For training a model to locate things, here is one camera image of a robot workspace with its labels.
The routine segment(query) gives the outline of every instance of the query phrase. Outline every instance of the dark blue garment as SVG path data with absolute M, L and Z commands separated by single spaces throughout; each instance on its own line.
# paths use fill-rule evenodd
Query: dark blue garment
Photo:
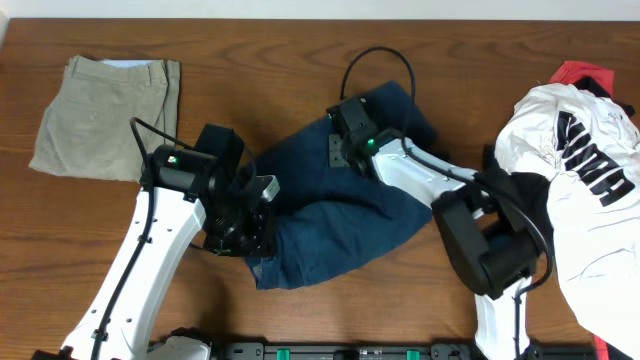
M 401 128 L 409 97 L 395 82 L 361 95 L 375 106 L 381 129 Z M 416 108 L 410 137 L 421 147 L 436 132 Z M 257 159 L 259 175 L 276 175 L 280 192 L 273 258 L 246 258 L 258 289 L 318 284 L 357 269 L 411 238 L 431 220 L 431 210 L 400 189 L 330 168 L 329 118 L 301 130 Z

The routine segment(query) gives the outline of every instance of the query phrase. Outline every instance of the beige pants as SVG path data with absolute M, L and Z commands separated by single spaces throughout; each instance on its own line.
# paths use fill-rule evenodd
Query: beige pants
M 142 157 L 129 120 L 176 135 L 180 63 L 115 67 L 76 56 L 46 109 L 29 167 L 57 176 L 138 181 Z M 152 152 L 164 139 L 140 127 Z

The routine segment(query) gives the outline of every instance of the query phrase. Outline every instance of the white cloth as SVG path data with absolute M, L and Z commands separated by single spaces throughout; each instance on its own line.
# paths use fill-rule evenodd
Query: white cloth
M 496 142 L 509 173 L 550 181 L 560 288 L 587 330 L 640 359 L 640 134 L 573 85 L 533 88 Z

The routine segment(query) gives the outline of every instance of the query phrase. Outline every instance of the table surface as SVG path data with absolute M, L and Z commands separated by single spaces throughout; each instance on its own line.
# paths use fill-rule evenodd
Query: table surface
M 478 167 L 527 91 L 564 60 L 616 70 L 616 99 L 640 105 L 640 24 L 455 21 L 12 20 L 0 54 L 0 358 L 54 351 L 93 300 L 127 231 L 138 186 L 59 178 L 27 167 L 68 59 L 182 62 L 179 137 L 233 127 L 261 153 L 324 114 L 348 62 L 370 45 L 401 50 L 439 147 Z M 401 63 L 363 59 L 348 93 Z M 427 225 L 387 256 L 327 283 L 257 291 L 241 259 L 187 250 L 153 331 L 198 326 L 224 339 L 428 342 L 471 339 L 472 293 Z M 587 343 L 555 277 L 529 297 L 527 329 L 543 342 Z

